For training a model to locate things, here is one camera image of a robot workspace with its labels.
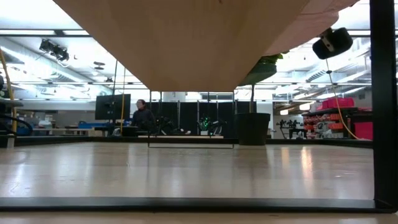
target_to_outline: floor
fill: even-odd
[[[373,154],[336,146],[148,149],[103,142],[0,151],[0,197],[35,196],[372,199]]]

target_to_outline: ceiling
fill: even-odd
[[[81,27],[73,21],[65,12],[63,12],[52,0],[0,0],[0,31],[2,29],[45,29],[45,30],[81,30]],[[396,24],[398,24],[398,12],[396,11]],[[340,12],[338,22],[332,27],[337,29],[339,27],[346,27],[352,30],[360,30],[368,34],[369,30],[369,1],[362,0],[353,7],[347,8]],[[42,39],[50,39],[53,43],[61,45],[68,49],[70,60],[64,63],[63,72],[69,73],[71,76],[80,75],[80,79],[85,82],[104,82],[107,78],[115,76],[116,59],[108,53],[97,41],[90,36],[85,37],[0,37],[11,41],[21,48],[18,53],[25,54],[26,52],[33,52],[31,57],[41,57],[39,61],[47,60],[55,62],[51,55],[42,55],[39,50]],[[312,44],[316,39],[310,40],[295,49],[292,49],[283,60],[277,63],[278,73],[273,77],[260,82],[256,86],[256,97],[258,100],[291,100],[291,99],[319,99],[317,97],[330,92],[330,83],[328,75],[325,75],[327,70],[324,61],[321,61],[312,52]],[[354,40],[354,45],[347,53],[337,56],[329,60],[331,70],[335,71],[333,74],[333,82],[338,83],[370,83],[370,61],[369,61],[369,38],[358,37]],[[105,63],[104,70],[95,70],[96,65],[93,62]],[[116,69],[116,81],[122,82],[124,75],[124,67],[118,63]],[[126,90],[126,93],[140,93],[145,92],[148,95],[148,90],[144,85],[137,85],[140,82],[132,73],[126,71],[126,82],[137,82],[135,85],[127,85],[126,88],[135,90]],[[296,85],[295,83],[310,82],[311,85]],[[121,88],[122,85],[116,85],[116,89]],[[341,85],[338,91],[344,92],[355,90],[359,87],[356,85]],[[248,99],[249,94],[242,92],[249,92],[248,87],[242,87],[240,95],[242,99]],[[316,93],[307,97],[304,94]]]

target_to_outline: equipment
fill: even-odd
[[[123,119],[130,117],[131,95],[124,95]],[[95,119],[121,119],[123,107],[122,95],[97,96],[95,103]]]
[[[175,128],[173,121],[164,116],[156,119],[156,126],[158,135],[176,136],[190,134],[190,131],[184,131],[184,129]]]
[[[299,123],[297,120],[289,120],[289,121],[284,121],[283,119],[276,123],[276,125],[279,125],[280,132],[282,133],[284,139],[287,139],[285,137],[285,133],[283,132],[283,129],[288,129],[289,130],[289,139],[293,138],[293,134],[296,134],[298,138],[307,138],[307,133],[305,132],[304,129],[297,128],[297,125],[304,126],[303,123]]]
[[[42,40],[39,49],[44,53],[50,53],[57,61],[69,60],[68,49],[60,47],[57,44],[51,43],[49,40]]]
[[[312,45],[312,50],[319,59],[323,60],[347,51],[352,45],[353,38],[347,29],[340,28],[333,31],[329,28],[320,35],[320,40]]]
[[[207,131],[208,135],[221,135],[223,126],[226,125],[225,121],[211,121],[209,117],[200,118],[198,122],[198,127],[200,131]]]

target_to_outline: fluorescent light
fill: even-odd
[[[345,92],[344,94],[355,93],[356,91],[363,90],[363,89],[365,89],[365,88],[366,88],[366,87],[355,88],[355,89],[353,89],[353,90],[349,90],[349,91]]]
[[[65,35],[89,35],[85,30],[64,30]]]
[[[347,30],[349,35],[361,35],[361,36],[370,36],[371,31],[370,30]]]
[[[288,115],[289,111],[288,110],[282,110],[280,111],[280,115]]]
[[[54,30],[0,30],[1,35],[55,35]]]
[[[327,94],[323,94],[323,95],[317,96],[317,99],[327,99],[327,98],[331,98],[331,97],[334,97],[334,96],[335,96],[334,93],[327,93]]]
[[[123,85],[123,82],[115,82],[115,85]],[[93,85],[113,85],[113,82],[94,82]]]
[[[372,83],[337,83],[337,85],[369,86],[369,85],[372,85]]]
[[[293,102],[301,102],[301,103],[310,102],[310,103],[314,103],[314,102],[316,102],[316,100],[293,100]]]
[[[54,82],[54,85],[84,85],[88,82]]]
[[[300,110],[302,110],[302,111],[307,111],[310,109],[311,109],[311,103],[306,103],[306,104],[300,105]]]
[[[11,82],[12,84],[25,84],[25,85],[45,85],[48,82]]]
[[[366,75],[366,74],[368,74],[368,73],[369,73],[369,71],[367,71],[367,70],[362,71],[362,72],[358,72],[358,73],[355,73],[355,74],[350,75],[350,76],[348,76],[348,77],[342,78],[341,80],[338,80],[337,82],[338,82],[338,83],[346,83],[346,82],[352,81],[352,80],[354,80],[354,79],[356,79],[356,78],[358,78],[358,77],[361,77],[361,76],[363,76],[363,75]]]

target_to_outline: black monitor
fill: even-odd
[[[130,118],[130,101],[131,95],[125,94],[123,119]],[[95,103],[95,119],[121,119],[122,103],[122,95],[97,96],[97,100]]]

